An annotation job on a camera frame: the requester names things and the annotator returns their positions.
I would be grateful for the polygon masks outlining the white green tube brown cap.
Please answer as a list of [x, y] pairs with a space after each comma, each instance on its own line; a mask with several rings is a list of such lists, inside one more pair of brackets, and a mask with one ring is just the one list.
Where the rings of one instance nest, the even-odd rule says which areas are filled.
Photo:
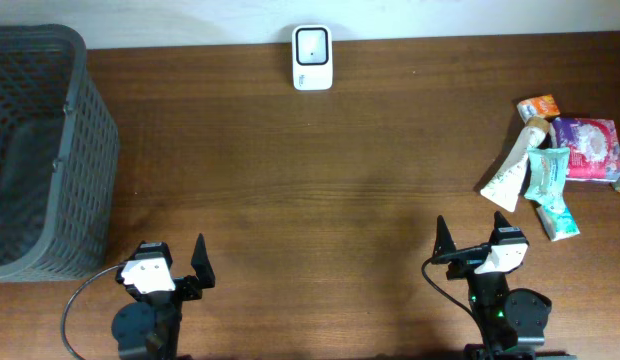
[[514, 212], [527, 171], [528, 151], [537, 148], [546, 138], [550, 123], [531, 117], [520, 132], [510, 153], [480, 195], [508, 212]]

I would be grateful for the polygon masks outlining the small teal tissue pack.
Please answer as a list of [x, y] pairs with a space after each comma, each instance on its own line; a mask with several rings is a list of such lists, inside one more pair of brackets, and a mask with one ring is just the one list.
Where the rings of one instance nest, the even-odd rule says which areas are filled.
[[552, 242], [580, 234], [580, 230], [567, 206], [559, 208], [542, 205], [536, 208], [536, 212]]

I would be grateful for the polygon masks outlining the teal wet wipe pouch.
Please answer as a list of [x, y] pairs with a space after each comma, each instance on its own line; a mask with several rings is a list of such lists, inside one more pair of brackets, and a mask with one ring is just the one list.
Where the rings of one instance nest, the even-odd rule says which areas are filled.
[[528, 151], [531, 176], [524, 194], [528, 200], [536, 201], [547, 211], [555, 214], [565, 212], [567, 206], [563, 198], [570, 149], [567, 147]]

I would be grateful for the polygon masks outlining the purple white tissue pack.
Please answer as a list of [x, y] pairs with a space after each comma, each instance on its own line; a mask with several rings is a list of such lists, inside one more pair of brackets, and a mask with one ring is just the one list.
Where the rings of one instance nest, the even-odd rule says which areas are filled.
[[557, 117], [551, 122], [553, 148], [570, 149], [567, 179], [613, 183], [620, 177], [620, 143], [608, 119]]

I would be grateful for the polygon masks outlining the small orange tissue pack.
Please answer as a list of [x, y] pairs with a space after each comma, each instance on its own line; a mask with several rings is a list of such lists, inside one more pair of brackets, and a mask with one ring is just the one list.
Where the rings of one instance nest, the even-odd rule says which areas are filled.
[[533, 117], [549, 119], [560, 115], [560, 110], [551, 94], [524, 99], [516, 108], [525, 123]]

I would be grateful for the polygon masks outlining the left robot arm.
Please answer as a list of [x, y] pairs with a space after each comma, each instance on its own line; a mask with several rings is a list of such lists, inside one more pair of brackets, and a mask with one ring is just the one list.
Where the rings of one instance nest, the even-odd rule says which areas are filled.
[[182, 307], [202, 298], [216, 285], [203, 235], [191, 258], [195, 273], [173, 277], [173, 260], [165, 242], [141, 243], [116, 273], [133, 302], [121, 308], [111, 324], [121, 359], [176, 359]]

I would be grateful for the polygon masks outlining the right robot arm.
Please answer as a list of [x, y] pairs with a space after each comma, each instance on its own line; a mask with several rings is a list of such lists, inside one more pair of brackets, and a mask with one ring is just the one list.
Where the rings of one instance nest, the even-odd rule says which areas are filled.
[[[499, 211], [489, 240], [459, 249], [443, 216], [437, 217], [436, 238], [421, 273], [437, 292], [470, 315], [481, 335], [480, 344], [463, 349], [465, 359], [571, 359], [566, 352], [540, 352], [552, 301], [527, 288], [512, 289], [507, 275], [521, 267], [529, 241]], [[427, 275], [429, 265], [445, 265], [446, 279], [464, 280], [468, 303], [462, 304]]]

